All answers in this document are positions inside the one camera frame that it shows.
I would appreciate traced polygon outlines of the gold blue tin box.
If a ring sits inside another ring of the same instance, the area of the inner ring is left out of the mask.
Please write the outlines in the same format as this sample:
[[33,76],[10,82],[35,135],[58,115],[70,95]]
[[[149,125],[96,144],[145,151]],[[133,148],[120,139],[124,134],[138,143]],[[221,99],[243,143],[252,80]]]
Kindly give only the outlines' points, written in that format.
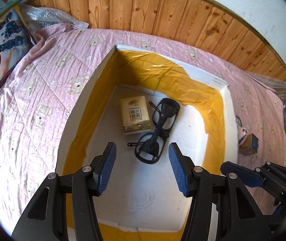
[[239,153],[245,156],[258,152],[259,139],[254,134],[246,135],[239,143]]

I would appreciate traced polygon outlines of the black eyeglasses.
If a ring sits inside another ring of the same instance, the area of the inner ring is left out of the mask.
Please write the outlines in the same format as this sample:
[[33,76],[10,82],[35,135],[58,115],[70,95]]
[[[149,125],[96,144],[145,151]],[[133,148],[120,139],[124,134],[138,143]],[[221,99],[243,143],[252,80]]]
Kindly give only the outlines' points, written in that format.
[[135,147],[135,157],[145,164],[155,164],[159,161],[170,132],[180,112],[180,104],[171,99],[163,98],[155,105],[148,104],[154,109],[152,121],[154,130],[143,134],[137,142],[127,143],[128,147]]

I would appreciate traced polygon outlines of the small pink white object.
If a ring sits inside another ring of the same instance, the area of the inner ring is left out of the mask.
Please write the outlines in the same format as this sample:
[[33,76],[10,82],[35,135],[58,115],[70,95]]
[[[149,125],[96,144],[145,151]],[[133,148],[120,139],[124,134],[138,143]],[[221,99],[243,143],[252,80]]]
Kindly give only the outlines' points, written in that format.
[[237,139],[240,145],[244,142],[244,140],[248,136],[248,130],[242,126],[242,121],[237,115],[235,116],[235,121],[237,126]]

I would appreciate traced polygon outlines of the white cardboard box yellow tape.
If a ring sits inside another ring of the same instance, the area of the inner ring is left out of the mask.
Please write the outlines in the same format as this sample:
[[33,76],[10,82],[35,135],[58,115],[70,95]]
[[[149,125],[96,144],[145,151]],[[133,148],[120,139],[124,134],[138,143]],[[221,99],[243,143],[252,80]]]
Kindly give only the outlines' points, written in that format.
[[[56,171],[73,174],[116,144],[106,191],[94,199],[104,240],[179,240],[191,199],[179,191],[168,158],[177,143],[192,162],[219,174],[237,161],[237,128],[228,84],[213,71],[126,46],[115,46],[95,69],[71,81],[79,94],[58,148]],[[164,98],[179,103],[167,119],[160,159],[138,160],[139,142],[152,136],[155,107]]]

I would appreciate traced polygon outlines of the yellow tissue pack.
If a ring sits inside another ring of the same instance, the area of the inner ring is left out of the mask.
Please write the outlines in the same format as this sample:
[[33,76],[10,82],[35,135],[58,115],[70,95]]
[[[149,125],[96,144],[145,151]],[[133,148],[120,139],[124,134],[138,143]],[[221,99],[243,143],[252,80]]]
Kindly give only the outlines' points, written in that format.
[[120,107],[125,134],[140,133],[153,128],[144,96],[123,98],[120,100]]

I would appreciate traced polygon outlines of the pink bear quilt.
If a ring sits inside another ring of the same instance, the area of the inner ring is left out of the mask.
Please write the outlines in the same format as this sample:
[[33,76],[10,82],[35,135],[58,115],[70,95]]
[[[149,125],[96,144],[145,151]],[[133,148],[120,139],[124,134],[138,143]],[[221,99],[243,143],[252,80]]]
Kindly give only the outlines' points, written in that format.
[[59,141],[82,89],[115,45],[159,53],[225,80],[235,114],[259,139],[257,154],[240,164],[286,165],[283,103],[271,89],[221,58],[181,42],[108,29],[55,24],[38,31],[34,51],[0,89],[0,223],[14,230],[24,208],[58,159]]

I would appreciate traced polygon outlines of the robot toy box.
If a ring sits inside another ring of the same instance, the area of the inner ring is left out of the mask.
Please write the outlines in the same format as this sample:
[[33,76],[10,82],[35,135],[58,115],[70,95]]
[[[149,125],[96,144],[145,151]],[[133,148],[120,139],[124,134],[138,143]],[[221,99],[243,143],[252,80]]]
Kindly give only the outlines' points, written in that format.
[[0,88],[34,45],[18,8],[12,8],[0,17]]

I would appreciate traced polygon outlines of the bubble wrap left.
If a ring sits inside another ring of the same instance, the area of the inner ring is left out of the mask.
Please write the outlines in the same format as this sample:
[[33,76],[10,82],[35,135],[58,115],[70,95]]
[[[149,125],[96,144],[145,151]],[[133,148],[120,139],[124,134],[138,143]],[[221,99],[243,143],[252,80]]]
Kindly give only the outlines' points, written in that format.
[[61,23],[73,25],[78,29],[87,29],[89,27],[88,23],[78,21],[70,14],[58,9],[33,7],[27,4],[19,4],[18,8],[27,29],[36,43],[40,40],[36,36],[36,32],[45,27]]

